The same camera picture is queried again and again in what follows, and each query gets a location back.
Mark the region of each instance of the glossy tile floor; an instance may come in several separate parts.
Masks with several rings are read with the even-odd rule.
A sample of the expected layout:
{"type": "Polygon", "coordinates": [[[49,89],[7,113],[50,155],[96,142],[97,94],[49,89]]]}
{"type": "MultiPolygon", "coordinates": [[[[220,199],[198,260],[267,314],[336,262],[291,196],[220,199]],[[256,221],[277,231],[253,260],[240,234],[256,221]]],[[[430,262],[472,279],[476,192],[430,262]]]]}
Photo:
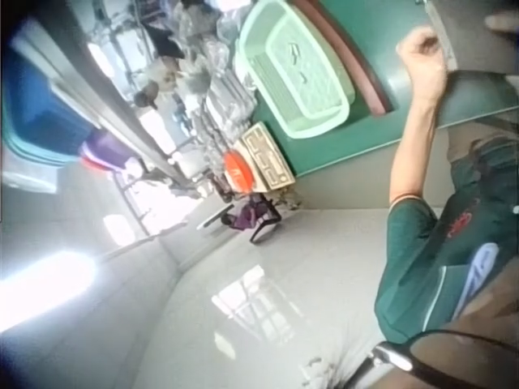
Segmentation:
{"type": "Polygon", "coordinates": [[[301,211],[262,246],[233,238],[180,280],[134,388],[312,389],[356,369],[382,339],[386,215],[301,211]]]}

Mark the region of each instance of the purple cloth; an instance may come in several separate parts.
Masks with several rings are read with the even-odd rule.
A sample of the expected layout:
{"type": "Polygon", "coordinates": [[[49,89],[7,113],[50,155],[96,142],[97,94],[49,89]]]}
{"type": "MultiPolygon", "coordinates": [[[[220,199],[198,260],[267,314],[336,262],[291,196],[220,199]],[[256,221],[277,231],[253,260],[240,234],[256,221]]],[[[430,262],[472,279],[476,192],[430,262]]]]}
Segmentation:
{"type": "Polygon", "coordinates": [[[256,226],[256,221],[268,213],[268,207],[264,203],[249,203],[245,204],[240,213],[234,219],[232,228],[245,231],[246,229],[253,229],[256,226]]]}

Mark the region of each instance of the chair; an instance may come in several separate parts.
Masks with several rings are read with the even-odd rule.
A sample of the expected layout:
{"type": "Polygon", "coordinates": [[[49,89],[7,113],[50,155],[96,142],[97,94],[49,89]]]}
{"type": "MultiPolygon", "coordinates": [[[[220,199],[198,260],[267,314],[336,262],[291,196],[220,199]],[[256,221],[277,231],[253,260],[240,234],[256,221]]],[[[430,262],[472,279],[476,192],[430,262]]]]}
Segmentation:
{"type": "Polygon", "coordinates": [[[258,194],[260,202],[267,205],[268,212],[258,219],[259,226],[252,234],[251,238],[249,239],[249,242],[253,245],[260,244],[264,239],[261,239],[262,237],[258,237],[261,231],[263,231],[267,226],[273,225],[274,228],[271,231],[274,231],[276,229],[276,226],[281,222],[283,219],[279,211],[274,206],[274,203],[272,200],[268,200],[263,196],[262,194],[258,194]]]}

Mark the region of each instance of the glass pane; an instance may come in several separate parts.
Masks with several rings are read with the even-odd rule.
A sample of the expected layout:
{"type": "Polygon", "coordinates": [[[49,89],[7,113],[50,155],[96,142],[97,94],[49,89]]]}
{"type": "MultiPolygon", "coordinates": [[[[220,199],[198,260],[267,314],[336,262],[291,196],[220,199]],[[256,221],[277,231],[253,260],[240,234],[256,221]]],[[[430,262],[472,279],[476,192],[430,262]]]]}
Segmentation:
{"type": "Polygon", "coordinates": [[[519,387],[517,353],[470,336],[437,333],[411,347],[422,363],[479,387],[519,387]]]}

